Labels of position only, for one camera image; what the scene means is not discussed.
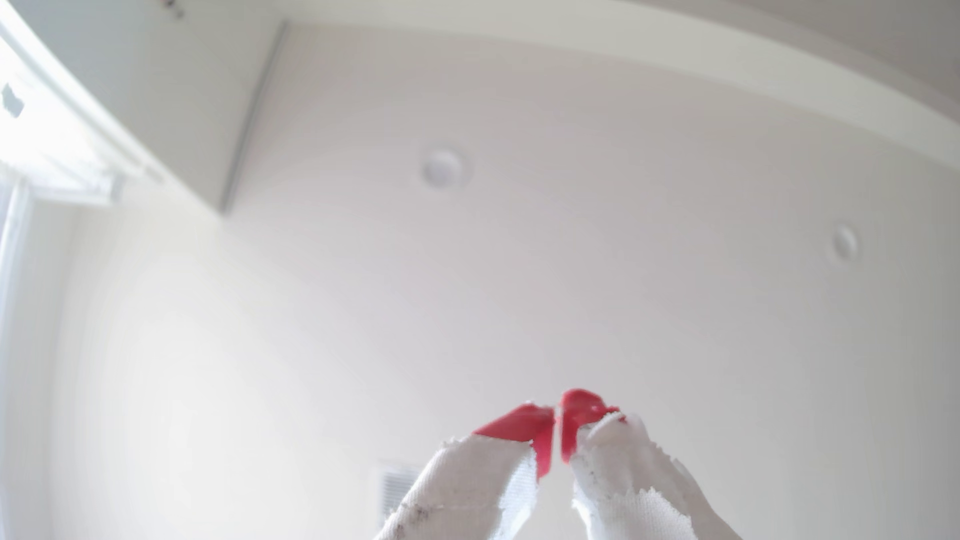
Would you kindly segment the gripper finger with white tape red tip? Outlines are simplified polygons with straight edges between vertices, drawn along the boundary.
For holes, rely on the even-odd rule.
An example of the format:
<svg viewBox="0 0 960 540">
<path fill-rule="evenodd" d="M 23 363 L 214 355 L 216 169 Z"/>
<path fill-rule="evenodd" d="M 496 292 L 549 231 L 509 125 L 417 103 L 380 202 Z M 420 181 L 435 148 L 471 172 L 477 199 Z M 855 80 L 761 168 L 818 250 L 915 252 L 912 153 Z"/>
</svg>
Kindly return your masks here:
<svg viewBox="0 0 960 540">
<path fill-rule="evenodd" d="M 739 539 L 639 416 L 584 389 L 565 391 L 559 409 L 560 455 L 588 539 Z"/>
<path fill-rule="evenodd" d="M 514 539 L 550 470 L 555 420 L 526 402 L 444 443 L 376 539 Z"/>
</svg>

